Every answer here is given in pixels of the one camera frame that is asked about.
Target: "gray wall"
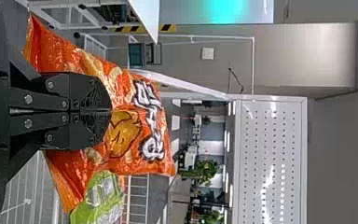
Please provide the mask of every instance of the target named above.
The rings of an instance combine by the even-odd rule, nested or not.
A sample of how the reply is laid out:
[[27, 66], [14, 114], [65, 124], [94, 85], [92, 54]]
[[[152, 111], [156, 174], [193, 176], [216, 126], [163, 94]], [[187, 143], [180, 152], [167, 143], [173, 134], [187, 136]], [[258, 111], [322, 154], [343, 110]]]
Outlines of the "gray wall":
[[[282, 23], [289, 0], [275, 0], [275, 23]], [[358, 0], [290, 0], [287, 23], [358, 20]]]
[[312, 112], [308, 223], [358, 223], [358, 93], [316, 102]]
[[[358, 88], [358, 23], [182, 25], [178, 30], [193, 35], [255, 36], [256, 93], [318, 98]], [[126, 39], [116, 36], [115, 39], [117, 46], [126, 46]], [[167, 37], [159, 40], [162, 43], [188, 41]], [[245, 93], [250, 93], [251, 46], [249, 41], [163, 45], [163, 65], [145, 69], [227, 91], [230, 66], [246, 87]], [[214, 48], [213, 61], [200, 58], [202, 47]], [[110, 53], [114, 62], [125, 61], [125, 56], [118, 50]], [[239, 93], [240, 89], [232, 77], [230, 92]]]

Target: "screw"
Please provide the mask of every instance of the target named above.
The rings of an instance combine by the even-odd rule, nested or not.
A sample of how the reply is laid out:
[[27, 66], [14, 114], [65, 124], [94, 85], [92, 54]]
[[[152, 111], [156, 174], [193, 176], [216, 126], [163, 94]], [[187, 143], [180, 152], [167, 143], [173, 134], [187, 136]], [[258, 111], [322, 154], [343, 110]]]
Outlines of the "screw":
[[66, 101], [62, 101], [62, 107], [66, 108], [68, 106], [68, 103], [66, 103]]
[[5, 71], [0, 71], [0, 78], [2, 80], [8, 80], [8, 73]]
[[47, 142], [52, 142], [53, 141], [53, 135], [51, 133], [49, 133], [47, 136], [46, 136], [46, 141]]
[[74, 123], [78, 123], [79, 122], [79, 116], [78, 115], [75, 115], [74, 116]]
[[24, 100], [27, 105], [30, 105], [34, 101], [34, 98], [32, 98], [32, 95], [26, 95], [24, 96]]
[[29, 129], [32, 127], [32, 121], [30, 119], [27, 119], [26, 121], [24, 121], [24, 127]]
[[74, 107], [78, 108], [79, 107], [79, 102], [78, 101], [74, 101]]
[[48, 88], [51, 90], [54, 89], [54, 82], [52, 81], [48, 82]]
[[68, 117], [66, 117], [66, 115], [62, 115], [62, 122], [66, 122], [68, 121]]

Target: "metal railing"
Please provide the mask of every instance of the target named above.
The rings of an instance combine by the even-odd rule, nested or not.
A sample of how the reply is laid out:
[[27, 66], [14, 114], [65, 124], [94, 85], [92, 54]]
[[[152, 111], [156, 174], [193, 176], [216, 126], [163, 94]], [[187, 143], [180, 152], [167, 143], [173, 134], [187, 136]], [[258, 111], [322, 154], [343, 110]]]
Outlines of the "metal railing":
[[149, 198], [149, 175], [125, 177], [123, 224], [146, 224]]

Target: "white wall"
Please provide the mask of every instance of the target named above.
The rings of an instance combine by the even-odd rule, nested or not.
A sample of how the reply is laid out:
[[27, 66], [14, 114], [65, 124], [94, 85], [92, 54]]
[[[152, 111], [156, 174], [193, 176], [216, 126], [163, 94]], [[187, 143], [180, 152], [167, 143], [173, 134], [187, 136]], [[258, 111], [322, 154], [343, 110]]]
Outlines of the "white wall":
[[313, 105], [308, 223], [358, 223], [358, 93]]
[[290, 8], [287, 23], [358, 20], [358, 0], [275, 0], [275, 23], [282, 23], [287, 1]]

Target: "floor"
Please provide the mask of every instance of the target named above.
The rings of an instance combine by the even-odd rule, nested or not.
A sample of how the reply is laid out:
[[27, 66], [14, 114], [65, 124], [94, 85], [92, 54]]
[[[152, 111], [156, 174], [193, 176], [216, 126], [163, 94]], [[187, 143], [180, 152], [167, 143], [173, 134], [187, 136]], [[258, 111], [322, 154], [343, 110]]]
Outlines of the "floor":
[[358, 223], [358, 93], [311, 105], [308, 222]]

